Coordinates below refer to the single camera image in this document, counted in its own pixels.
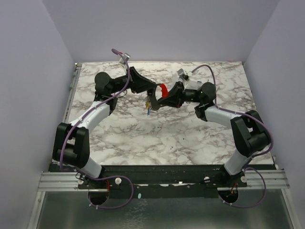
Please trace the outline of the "metal key organizer red handle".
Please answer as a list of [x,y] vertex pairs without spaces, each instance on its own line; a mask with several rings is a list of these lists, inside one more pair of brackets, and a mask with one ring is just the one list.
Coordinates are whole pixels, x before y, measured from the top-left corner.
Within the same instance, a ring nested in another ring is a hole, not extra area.
[[151,111],[158,111],[161,107],[158,105],[157,100],[163,98],[163,95],[168,95],[168,90],[165,84],[157,83],[155,96],[148,96],[145,98],[145,108],[150,108]]

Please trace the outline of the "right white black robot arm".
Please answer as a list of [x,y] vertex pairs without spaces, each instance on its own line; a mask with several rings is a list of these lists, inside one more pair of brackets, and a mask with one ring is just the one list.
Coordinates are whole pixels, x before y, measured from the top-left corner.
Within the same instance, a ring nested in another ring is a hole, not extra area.
[[179,108],[185,102],[194,102],[197,118],[213,122],[232,130],[235,152],[224,164],[224,172],[219,174],[220,183],[229,187],[236,181],[236,174],[250,162],[256,152],[272,144],[272,138],[255,110],[246,113],[225,110],[216,105],[216,88],[211,82],[202,84],[198,89],[186,89],[178,81],[171,90],[160,84],[162,96],[157,100],[160,107]]

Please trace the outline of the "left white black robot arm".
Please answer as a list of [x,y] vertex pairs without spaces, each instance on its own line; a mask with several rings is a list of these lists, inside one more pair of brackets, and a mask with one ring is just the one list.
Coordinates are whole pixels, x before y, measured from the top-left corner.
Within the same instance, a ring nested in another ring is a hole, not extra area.
[[90,108],[76,120],[58,125],[52,158],[59,162],[60,168],[64,164],[76,167],[89,176],[94,188],[101,188],[105,176],[102,166],[90,156],[90,133],[113,113],[121,93],[129,89],[136,94],[145,91],[152,94],[157,84],[140,75],[134,67],[117,78],[111,78],[106,72],[97,73],[94,82],[95,96]]

